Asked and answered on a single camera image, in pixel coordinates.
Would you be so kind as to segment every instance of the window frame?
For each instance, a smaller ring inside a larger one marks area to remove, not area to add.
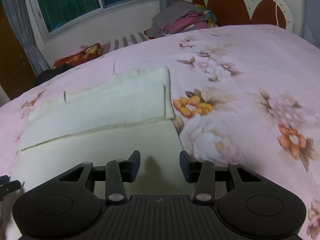
[[[145,0],[123,0],[123,1],[109,4],[106,6],[105,6],[103,0],[98,0],[98,1],[99,1],[100,8],[97,8],[91,12],[83,14],[83,15],[65,23],[64,25],[56,28],[55,30],[49,32],[47,25],[45,24],[38,0],[29,0],[33,15],[34,15],[36,23],[37,23],[37,27],[38,27],[40,34],[41,34],[41,37],[45,43],[48,42],[50,39],[52,39],[54,36],[56,36],[58,33],[61,33],[64,30],[66,30],[74,25],[79,24],[83,20],[89,19],[89,18],[91,18],[97,14],[103,13],[103,12],[111,11],[115,8],[127,6],[128,4],[133,3],[133,2],[143,2]]]

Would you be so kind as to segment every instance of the black cloth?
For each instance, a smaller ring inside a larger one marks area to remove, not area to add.
[[[47,69],[42,71],[36,78],[36,85],[39,86],[42,83],[52,79],[53,77],[66,72],[67,70],[73,68],[72,66],[68,65],[67,63],[63,64],[61,67],[55,69]]]

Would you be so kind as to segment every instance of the curtain tieback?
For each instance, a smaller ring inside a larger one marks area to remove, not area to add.
[[[36,45],[31,45],[29,47],[26,47],[24,50],[27,54],[29,54],[32,50],[36,48]]]

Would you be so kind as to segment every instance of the pile of clothes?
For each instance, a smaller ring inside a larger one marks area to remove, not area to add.
[[[217,19],[206,7],[182,0],[158,13],[152,21],[152,27],[145,31],[149,39],[212,28]]]

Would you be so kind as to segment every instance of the white cord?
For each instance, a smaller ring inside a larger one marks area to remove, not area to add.
[[[276,0],[276,20],[277,20],[277,26],[279,27],[277,8],[278,8],[278,0]]]

